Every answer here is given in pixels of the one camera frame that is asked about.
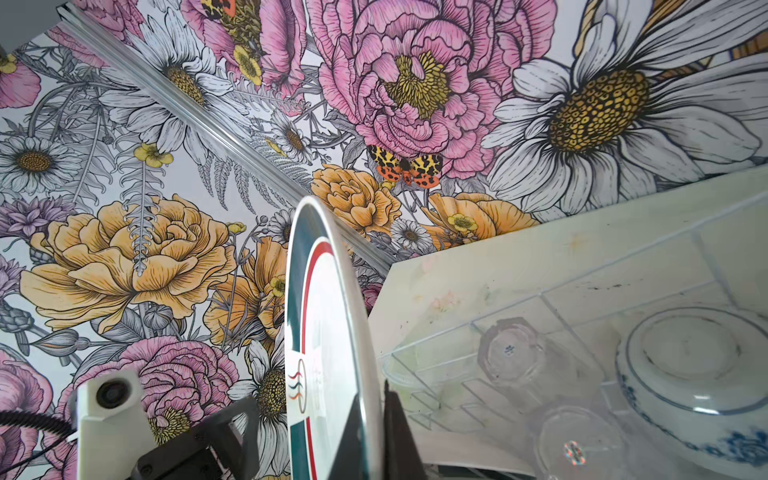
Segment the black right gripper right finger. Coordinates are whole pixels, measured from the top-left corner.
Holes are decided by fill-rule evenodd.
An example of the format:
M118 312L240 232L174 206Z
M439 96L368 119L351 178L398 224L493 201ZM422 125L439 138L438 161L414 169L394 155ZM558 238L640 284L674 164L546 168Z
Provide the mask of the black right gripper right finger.
M387 480L427 480L398 394L384 384L384 469Z

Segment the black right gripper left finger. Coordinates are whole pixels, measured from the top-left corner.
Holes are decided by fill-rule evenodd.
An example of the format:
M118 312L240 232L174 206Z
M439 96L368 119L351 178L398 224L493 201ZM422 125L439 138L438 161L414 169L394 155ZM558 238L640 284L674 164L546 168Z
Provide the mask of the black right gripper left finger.
M359 413L349 414L328 478L330 480L361 480L363 478L363 442Z

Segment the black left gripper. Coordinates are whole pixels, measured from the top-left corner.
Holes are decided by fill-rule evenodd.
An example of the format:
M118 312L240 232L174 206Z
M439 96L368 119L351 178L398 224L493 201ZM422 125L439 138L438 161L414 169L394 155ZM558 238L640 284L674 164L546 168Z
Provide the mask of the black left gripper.
M135 463L132 479L254 479L260 468L256 399L236 401Z

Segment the plate green red band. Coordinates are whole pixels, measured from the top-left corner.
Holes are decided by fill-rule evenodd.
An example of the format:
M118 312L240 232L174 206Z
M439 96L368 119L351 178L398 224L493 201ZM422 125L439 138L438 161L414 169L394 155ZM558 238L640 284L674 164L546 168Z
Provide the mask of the plate green red band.
M368 315L334 216L315 197L295 211L286 268L284 355L295 479L329 479L350 413L363 478L384 476L384 418Z

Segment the white wire dish rack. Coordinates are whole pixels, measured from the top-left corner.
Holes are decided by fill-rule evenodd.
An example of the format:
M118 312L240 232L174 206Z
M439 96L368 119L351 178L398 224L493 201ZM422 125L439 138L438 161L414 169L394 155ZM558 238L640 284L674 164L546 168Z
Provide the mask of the white wire dish rack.
M577 404L624 435L633 479L737 479L667 452L617 381L615 355L640 321L676 307L746 310L767 320L767 192L698 185L394 266L370 317L380 374L439 462L486 444L537 475L531 419ZM524 318L598 369L592 396L522 413L477 357L497 321Z

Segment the clear glass far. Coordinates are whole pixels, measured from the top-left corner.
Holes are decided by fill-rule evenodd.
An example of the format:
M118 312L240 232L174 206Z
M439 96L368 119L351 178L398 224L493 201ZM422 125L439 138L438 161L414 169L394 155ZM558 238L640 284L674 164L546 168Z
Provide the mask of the clear glass far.
M602 380L598 369L522 317L491 326L480 340L477 361L488 381L522 413L562 398L590 397Z

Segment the clear glass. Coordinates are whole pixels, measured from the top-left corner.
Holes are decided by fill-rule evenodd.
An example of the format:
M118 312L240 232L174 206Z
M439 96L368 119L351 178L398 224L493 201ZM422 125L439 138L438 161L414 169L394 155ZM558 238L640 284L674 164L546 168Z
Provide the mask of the clear glass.
M619 427L587 407L561 403L531 419L531 451L541 479L633 479Z
M562 398L590 397L602 380L598 369L522 317L491 326L480 340L477 361L488 381L522 413Z

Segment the clear glass near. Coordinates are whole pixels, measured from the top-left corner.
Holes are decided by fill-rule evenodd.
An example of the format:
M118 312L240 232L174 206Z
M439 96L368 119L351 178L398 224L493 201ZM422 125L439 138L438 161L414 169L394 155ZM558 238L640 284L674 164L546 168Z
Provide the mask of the clear glass near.
M619 427L587 407L561 403L531 419L531 451L541 479L633 479Z

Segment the white blue floral bowl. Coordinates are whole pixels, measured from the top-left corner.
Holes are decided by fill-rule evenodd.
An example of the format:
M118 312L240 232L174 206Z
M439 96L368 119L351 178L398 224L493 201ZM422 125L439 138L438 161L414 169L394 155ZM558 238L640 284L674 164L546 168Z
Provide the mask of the white blue floral bowl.
M615 355L629 407L662 447L737 479L767 476L767 320L716 306L666 309Z

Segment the left aluminium corner post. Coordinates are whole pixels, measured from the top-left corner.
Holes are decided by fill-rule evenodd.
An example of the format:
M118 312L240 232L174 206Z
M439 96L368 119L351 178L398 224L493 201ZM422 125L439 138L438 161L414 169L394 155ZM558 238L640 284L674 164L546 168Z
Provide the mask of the left aluminium corner post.
M185 153L220 204L264 204L265 233L342 171L369 173L365 144L322 91L302 1L69 1L63 30L96 57L115 125Z

